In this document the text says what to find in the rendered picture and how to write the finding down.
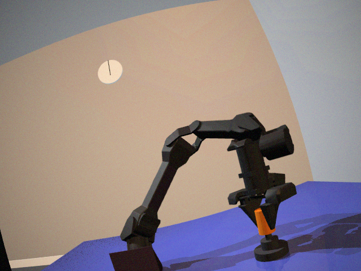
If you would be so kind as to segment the orange knob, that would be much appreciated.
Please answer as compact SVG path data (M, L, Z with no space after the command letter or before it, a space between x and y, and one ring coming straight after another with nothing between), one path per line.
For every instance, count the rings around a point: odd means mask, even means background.
M270 227L268 226L268 223L261 211L261 208L258 208L254 211L255 216L256 216L256 221L257 221L257 225L258 225L258 231L259 231L259 235L269 235L271 233L273 233L275 231L276 228L274 228L273 230L270 229Z

